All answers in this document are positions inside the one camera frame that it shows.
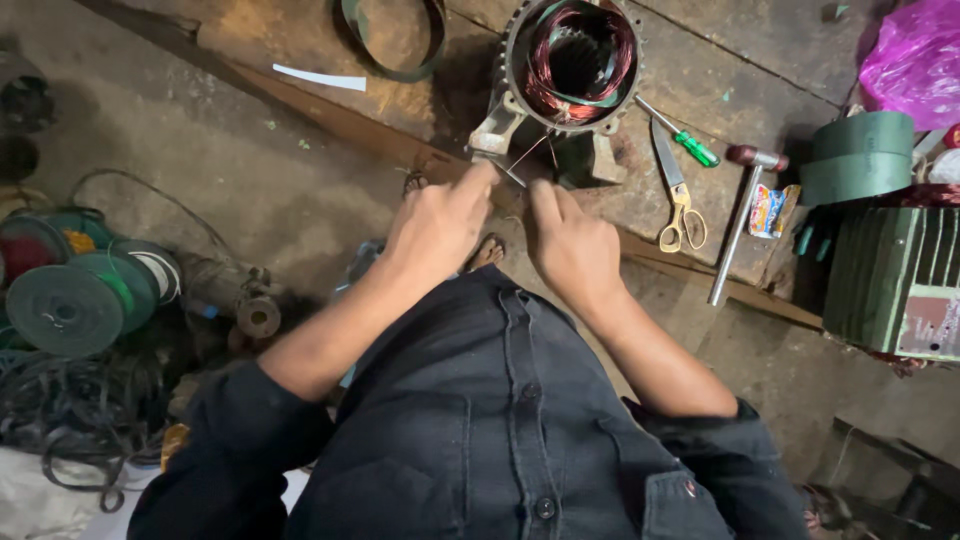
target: screwdriver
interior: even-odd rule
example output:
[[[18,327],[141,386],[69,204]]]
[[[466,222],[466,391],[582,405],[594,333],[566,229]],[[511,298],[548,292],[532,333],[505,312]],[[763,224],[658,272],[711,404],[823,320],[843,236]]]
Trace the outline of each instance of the screwdriver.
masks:
[[[678,130],[677,126],[671,124],[670,121],[664,118],[656,109],[650,107],[650,104],[643,101],[643,98],[639,95],[634,96],[634,98],[641,107],[657,118],[666,129],[670,130],[670,132],[673,133],[674,140],[681,143],[684,148],[686,148],[686,151],[690,153],[690,156],[696,158],[704,167],[713,168],[720,164],[720,159],[716,157],[716,154],[712,153],[709,148],[693,138],[693,135],[691,135],[689,131]]]

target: finger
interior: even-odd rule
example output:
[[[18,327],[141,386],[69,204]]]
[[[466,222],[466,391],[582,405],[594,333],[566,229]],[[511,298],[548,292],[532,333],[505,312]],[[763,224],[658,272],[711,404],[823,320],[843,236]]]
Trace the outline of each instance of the finger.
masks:
[[[500,173],[493,163],[481,161],[473,165],[460,182],[453,187],[452,201],[464,209],[472,209],[478,200],[489,199]]]
[[[537,223],[537,218],[534,215],[533,208],[528,208],[523,212],[523,231],[526,233],[527,237],[527,255],[530,256],[530,260],[533,261],[534,266],[536,266],[540,260],[538,257],[538,248],[540,247],[540,225]]]
[[[533,181],[530,184],[530,206],[534,210],[534,219],[537,227],[542,231],[549,231],[560,226],[563,219],[560,216],[560,207],[557,206],[557,193],[553,185],[546,180]]]
[[[560,216],[564,221],[584,214],[580,205],[577,204],[577,200],[573,198],[569,191],[558,185],[554,185],[553,190],[557,194],[557,207],[560,208]]]

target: shirt sleeve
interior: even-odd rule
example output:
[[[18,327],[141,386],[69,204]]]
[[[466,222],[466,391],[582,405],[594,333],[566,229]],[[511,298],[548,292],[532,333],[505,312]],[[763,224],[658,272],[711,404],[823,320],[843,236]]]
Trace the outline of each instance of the shirt sleeve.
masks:
[[[759,414],[737,400],[735,418],[669,418],[627,399],[634,419],[710,491],[737,538],[807,540],[804,506]]]
[[[191,402],[187,446],[147,487],[128,538],[279,538],[283,473],[316,459],[332,435],[326,409],[250,362]]]

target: metal hammer handle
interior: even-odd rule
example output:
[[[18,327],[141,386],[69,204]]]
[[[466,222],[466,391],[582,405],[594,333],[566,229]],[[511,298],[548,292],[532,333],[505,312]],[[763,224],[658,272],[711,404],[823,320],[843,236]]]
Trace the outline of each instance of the metal hammer handle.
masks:
[[[727,241],[727,247],[723,252],[723,260],[720,262],[720,270],[717,272],[717,278],[713,282],[713,288],[710,290],[709,302],[711,306],[716,306],[720,302],[720,294],[723,293],[723,284],[727,281],[727,274],[730,273],[730,264],[733,262],[733,254],[736,253],[736,244],[743,233],[743,227],[747,224],[747,217],[750,215],[750,207],[754,204],[756,197],[756,185],[760,183],[760,176],[763,174],[763,167],[756,166],[750,172],[750,181],[747,182],[747,188],[740,198],[740,208],[736,211],[736,221],[733,222],[733,230],[730,233],[730,240]]]

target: white paper strip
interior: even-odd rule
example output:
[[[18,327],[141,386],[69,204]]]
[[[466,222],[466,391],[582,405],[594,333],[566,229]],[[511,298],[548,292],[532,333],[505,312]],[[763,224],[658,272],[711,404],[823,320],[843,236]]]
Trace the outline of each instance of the white paper strip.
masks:
[[[311,73],[309,71],[300,71],[290,67],[284,67],[278,63],[274,64],[274,70],[280,73],[286,73],[298,79],[310,81],[311,83],[320,83],[321,85],[337,86],[348,90],[367,91],[366,77],[339,77],[336,75],[323,75],[320,73]]]

